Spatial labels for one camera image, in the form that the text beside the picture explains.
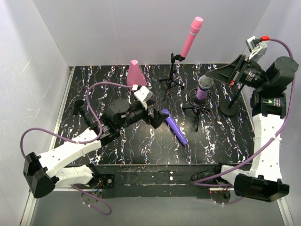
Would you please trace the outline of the black clip mic stand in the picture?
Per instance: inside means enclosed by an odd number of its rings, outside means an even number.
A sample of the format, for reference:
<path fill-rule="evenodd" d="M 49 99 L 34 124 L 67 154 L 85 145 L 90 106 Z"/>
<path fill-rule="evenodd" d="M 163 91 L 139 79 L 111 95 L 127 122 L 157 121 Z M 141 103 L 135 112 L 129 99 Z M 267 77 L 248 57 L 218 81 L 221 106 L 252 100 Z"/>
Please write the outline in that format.
<path fill-rule="evenodd" d="M 81 115 L 84 119 L 85 124 L 90 128 L 90 130 L 92 129 L 91 127 L 91 122 L 89 120 L 89 118 L 86 116 L 86 112 L 83 110 L 82 106 L 84 105 L 84 101 L 83 100 L 76 100 L 74 102 L 74 106 L 73 106 L 73 111 L 72 111 L 72 115 L 77 116 L 77 115 Z"/>

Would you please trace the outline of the silver microphone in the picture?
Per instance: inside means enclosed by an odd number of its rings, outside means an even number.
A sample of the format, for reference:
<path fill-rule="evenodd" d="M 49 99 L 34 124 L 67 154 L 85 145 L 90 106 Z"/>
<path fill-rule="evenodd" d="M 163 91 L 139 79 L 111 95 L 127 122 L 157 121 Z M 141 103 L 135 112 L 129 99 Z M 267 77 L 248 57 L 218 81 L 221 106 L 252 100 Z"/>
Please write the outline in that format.
<path fill-rule="evenodd" d="M 264 56 L 264 54 L 266 53 L 266 50 L 268 48 L 268 45 L 264 42 L 260 43 L 261 49 L 256 53 L 256 55 L 253 57 L 253 60 L 255 62 L 258 62 L 259 59 Z"/>

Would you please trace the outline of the purple plastic microphone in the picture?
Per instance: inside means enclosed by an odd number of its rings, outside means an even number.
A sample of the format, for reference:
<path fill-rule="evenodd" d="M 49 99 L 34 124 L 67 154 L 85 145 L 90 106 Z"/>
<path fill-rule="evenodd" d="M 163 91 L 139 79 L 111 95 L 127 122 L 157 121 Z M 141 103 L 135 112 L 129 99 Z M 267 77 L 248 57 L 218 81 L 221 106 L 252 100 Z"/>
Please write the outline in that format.
<path fill-rule="evenodd" d="M 168 117 L 166 118 L 166 122 L 169 125 L 170 129 L 174 132 L 175 136 L 178 138 L 178 140 L 181 142 L 183 146 L 186 146 L 188 143 L 188 140 L 186 136 L 182 133 L 181 129 L 178 127 L 177 123 L 171 116 L 170 112 L 167 109 L 162 109 L 162 113 L 168 114 Z"/>

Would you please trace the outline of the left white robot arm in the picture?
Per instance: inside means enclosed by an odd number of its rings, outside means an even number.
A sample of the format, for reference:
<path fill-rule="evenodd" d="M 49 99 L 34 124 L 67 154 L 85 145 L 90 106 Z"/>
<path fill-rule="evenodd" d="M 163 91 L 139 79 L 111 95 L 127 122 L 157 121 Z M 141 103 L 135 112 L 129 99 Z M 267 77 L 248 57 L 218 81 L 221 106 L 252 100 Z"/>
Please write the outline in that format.
<path fill-rule="evenodd" d="M 114 176 L 101 176 L 93 165 L 69 167 L 68 165 L 91 151 L 96 151 L 120 136 L 120 131 L 140 120 L 153 128 L 158 128 L 168 113 L 153 109 L 150 115 L 148 102 L 135 101 L 129 104 L 124 99 L 115 100 L 99 119 L 92 124 L 85 119 L 88 128 L 63 145 L 45 153 L 31 152 L 24 155 L 23 175 L 34 198 L 42 198 L 56 187 L 83 184 L 91 188 L 102 183 L 108 187 L 108 179 Z"/>

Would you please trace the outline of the black folding tripod stand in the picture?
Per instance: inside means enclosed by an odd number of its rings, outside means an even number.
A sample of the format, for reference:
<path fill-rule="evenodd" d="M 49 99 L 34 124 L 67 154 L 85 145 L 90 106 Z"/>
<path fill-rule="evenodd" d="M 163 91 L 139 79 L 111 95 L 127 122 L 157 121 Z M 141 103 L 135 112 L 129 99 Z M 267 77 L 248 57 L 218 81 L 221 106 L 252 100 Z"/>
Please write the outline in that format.
<path fill-rule="evenodd" d="M 174 87 L 180 87 L 181 89 L 184 88 L 184 84 L 180 84 L 179 82 L 176 82 L 175 81 L 175 78 L 174 78 L 174 75 L 176 73 L 175 69 L 174 69 L 174 64 L 175 64 L 175 61 L 183 61 L 185 58 L 182 57 L 181 55 L 174 55 L 173 53 L 171 53 L 171 65 L 170 65 L 170 71 L 169 71 L 169 76 L 168 78 L 166 79 L 159 79 L 159 82 L 160 84 L 162 82 L 165 82 L 167 87 L 166 87 L 166 92 L 165 92 L 165 96 L 163 98 L 163 102 L 166 101 L 166 98 L 167 98 L 167 94 L 168 92 L 174 88 Z"/>

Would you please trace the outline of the pink microphone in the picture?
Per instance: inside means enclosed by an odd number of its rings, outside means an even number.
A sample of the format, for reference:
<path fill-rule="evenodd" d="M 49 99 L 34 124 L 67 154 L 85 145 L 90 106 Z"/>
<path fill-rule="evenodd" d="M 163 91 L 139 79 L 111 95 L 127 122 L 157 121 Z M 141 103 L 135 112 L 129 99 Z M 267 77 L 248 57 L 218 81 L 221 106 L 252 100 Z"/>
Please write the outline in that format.
<path fill-rule="evenodd" d="M 181 53 L 180 53 L 180 56 L 182 58 L 186 58 L 186 56 L 194 42 L 196 35 L 198 34 L 198 32 L 200 31 L 200 29 L 202 27 L 202 24 L 203 24 L 203 18 L 200 16 L 195 17 L 194 20 L 192 21 L 191 26 L 190 26 L 189 35 L 186 39 L 186 42 L 183 46 Z"/>

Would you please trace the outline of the purple glitter microphone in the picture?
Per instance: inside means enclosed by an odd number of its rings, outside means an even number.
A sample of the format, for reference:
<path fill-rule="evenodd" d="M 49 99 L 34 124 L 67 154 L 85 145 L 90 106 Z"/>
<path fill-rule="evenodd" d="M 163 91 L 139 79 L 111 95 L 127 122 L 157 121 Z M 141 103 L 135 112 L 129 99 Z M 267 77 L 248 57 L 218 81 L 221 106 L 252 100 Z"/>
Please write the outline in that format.
<path fill-rule="evenodd" d="M 198 87 L 196 92 L 196 98 L 198 100 L 204 100 L 208 94 L 209 89 L 212 87 L 214 80 L 206 75 L 202 75 L 198 80 Z"/>

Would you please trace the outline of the black round-base mic stand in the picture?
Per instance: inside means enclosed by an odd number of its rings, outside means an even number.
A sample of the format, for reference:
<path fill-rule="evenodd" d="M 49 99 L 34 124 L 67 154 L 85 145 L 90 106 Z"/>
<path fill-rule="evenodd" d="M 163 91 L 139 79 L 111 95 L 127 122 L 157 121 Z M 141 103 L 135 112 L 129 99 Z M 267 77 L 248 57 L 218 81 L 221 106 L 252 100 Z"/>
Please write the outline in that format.
<path fill-rule="evenodd" d="M 236 101 L 240 96 L 240 93 L 242 89 L 244 88 L 244 84 L 242 84 L 237 91 L 237 93 L 233 96 L 232 100 L 220 100 L 219 102 L 219 111 L 224 115 L 225 117 L 234 117 L 237 115 L 238 112 L 238 106 L 236 105 Z"/>

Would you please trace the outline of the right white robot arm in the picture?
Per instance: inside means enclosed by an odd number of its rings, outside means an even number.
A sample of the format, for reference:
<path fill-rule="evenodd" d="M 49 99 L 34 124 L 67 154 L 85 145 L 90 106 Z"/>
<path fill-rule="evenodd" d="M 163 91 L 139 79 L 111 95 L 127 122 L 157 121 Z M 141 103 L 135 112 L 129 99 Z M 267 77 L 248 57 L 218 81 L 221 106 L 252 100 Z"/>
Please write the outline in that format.
<path fill-rule="evenodd" d="M 291 57 L 277 58 L 264 71 L 257 62 L 239 55 L 232 63 L 206 75 L 228 84 L 239 82 L 254 88 L 251 108 L 254 123 L 254 153 L 249 171 L 240 166 L 219 165 L 210 179 L 222 178 L 234 187 L 237 196 L 273 202 L 289 194 L 280 172 L 280 133 L 288 119 L 287 86 L 294 80 L 298 64 Z"/>

